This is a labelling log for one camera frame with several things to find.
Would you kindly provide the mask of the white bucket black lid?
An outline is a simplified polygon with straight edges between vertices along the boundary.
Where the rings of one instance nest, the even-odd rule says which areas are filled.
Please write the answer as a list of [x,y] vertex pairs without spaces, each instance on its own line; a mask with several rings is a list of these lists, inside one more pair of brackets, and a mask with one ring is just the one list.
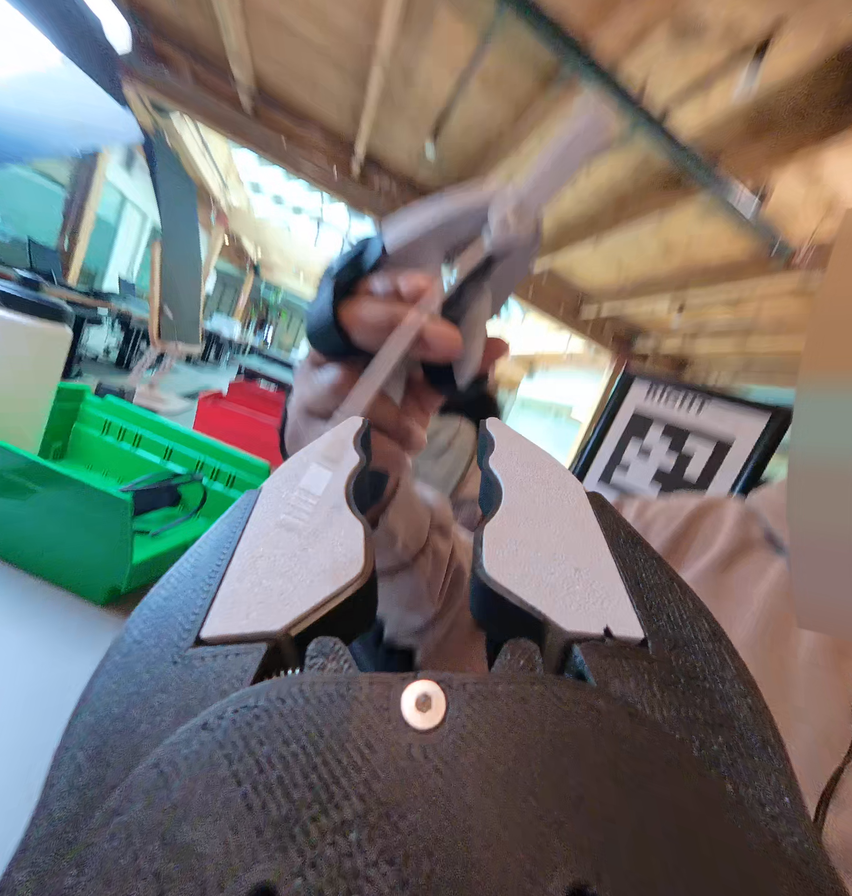
[[37,454],[70,352],[62,300],[0,279],[0,441]]

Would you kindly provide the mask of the green plastic bin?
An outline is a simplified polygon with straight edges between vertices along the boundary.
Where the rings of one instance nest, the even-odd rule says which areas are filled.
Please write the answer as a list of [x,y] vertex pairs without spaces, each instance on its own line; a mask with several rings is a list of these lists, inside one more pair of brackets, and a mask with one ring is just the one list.
[[[208,501],[150,538],[118,489],[200,473]],[[37,454],[0,441],[0,559],[99,606],[160,579],[247,492],[265,461],[125,400],[62,383]]]

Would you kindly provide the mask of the person's right hand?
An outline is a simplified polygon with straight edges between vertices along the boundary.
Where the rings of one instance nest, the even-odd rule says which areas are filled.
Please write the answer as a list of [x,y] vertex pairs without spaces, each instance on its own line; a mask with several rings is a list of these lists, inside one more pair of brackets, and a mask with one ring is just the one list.
[[429,365],[459,367],[464,380],[485,375],[509,348],[505,342],[465,334],[443,317],[443,282],[437,272],[383,271],[368,275],[338,304],[337,322],[369,357],[343,361],[353,382],[334,420],[361,417],[402,456],[419,454],[427,427],[445,402],[425,375]]

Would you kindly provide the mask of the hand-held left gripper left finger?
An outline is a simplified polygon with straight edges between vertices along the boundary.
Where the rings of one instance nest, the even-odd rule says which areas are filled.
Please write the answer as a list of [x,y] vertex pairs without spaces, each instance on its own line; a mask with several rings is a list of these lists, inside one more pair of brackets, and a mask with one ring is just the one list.
[[325,636],[351,644],[377,617],[370,423],[351,417],[285,461],[258,492],[198,632],[203,646],[265,647],[300,670]]

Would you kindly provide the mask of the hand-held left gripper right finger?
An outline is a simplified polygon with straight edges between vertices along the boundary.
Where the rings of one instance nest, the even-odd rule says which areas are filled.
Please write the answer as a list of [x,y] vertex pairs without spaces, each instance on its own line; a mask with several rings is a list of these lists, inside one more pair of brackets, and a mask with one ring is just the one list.
[[581,482],[499,419],[482,421],[470,610],[489,664],[514,640],[546,670],[574,645],[645,641],[644,626]]

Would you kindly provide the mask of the red plastic bin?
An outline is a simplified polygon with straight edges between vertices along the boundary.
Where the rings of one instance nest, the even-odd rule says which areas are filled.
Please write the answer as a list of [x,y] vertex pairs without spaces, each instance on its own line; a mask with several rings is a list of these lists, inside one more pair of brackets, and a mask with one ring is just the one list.
[[287,390],[258,380],[236,379],[226,391],[202,392],[193,428],[279,467],[283,460],[280,426]]

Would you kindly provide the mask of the black acoustic panel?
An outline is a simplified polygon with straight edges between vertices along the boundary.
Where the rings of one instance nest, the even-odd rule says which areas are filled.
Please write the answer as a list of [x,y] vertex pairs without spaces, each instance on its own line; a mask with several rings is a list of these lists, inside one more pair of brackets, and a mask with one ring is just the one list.
[[203,259],[196,183],[161,130],[146,135],[144,152],[160,220],[159,239],[150,247],[150,339],[178,356],[197,355]]

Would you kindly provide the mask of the person's right forearm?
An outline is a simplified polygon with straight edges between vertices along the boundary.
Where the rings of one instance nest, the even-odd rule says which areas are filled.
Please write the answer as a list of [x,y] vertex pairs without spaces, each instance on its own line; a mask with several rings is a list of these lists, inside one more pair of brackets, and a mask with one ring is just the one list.
[[460,397],[416,375],[400,404],[370,420],[377,621],[350,647],[367,672],[482,674],[486,640],[470,611],[473,532],[481,519],[479,425],[499,417],[491,357]]

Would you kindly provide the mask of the black ceiling pipe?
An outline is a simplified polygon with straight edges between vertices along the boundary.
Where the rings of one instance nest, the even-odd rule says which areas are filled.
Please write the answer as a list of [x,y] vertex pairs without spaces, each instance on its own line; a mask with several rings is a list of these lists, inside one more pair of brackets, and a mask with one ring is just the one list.
[[771,258],[784,262],[789,260],[793,247],[773,225],[764,220],[761,212],[762,200],[758,194],[716,166],[710,158],[680,140],[662,119],[656,118],[596,58],[583,40],[564,28],[538,2],[505,1],[500,2],[500,5],[521,20],[558,61],[572,69],[589,87],[598,89],[610,99],[625,119],[626,125],[632,131],[649,137],[679,174],[688,177],[693,185],[711,196],[730,218],[760,239]]

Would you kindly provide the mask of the black corded device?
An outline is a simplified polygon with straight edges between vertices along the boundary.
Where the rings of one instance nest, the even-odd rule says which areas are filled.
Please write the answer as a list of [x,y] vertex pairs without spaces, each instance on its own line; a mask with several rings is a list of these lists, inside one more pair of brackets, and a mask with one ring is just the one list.
[[[182,489],[188,487],[198,489],[198,499],[190,509],[181,511]],[[208,501],[208,488],[204,477],[198,472],[173,473],[166,476],[148,474],[122,485],[118,491],[130,499],[133,534],[150,538],[161,536],[193,520]],[[145,519],[150,514],[166,510],[175,510],[178,515],[164,522],[138,523],[138,520]]]

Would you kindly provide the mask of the framed black white tag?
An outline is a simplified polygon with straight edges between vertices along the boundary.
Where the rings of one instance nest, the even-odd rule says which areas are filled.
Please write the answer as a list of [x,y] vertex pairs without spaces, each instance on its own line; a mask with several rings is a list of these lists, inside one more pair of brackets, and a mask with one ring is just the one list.
[[624,369],[570,469],[608,501],[745,496],[763,481],[791,420],[790,407]]

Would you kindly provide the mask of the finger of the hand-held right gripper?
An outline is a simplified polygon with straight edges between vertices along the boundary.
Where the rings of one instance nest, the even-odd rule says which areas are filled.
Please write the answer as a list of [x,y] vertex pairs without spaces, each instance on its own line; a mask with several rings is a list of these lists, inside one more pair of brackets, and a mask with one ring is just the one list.
[[549,202],[589,162],[611,148],[620,130],[615,110],[597,93],[575,98],[524,173],[499,191],[499,230],[536,229]]

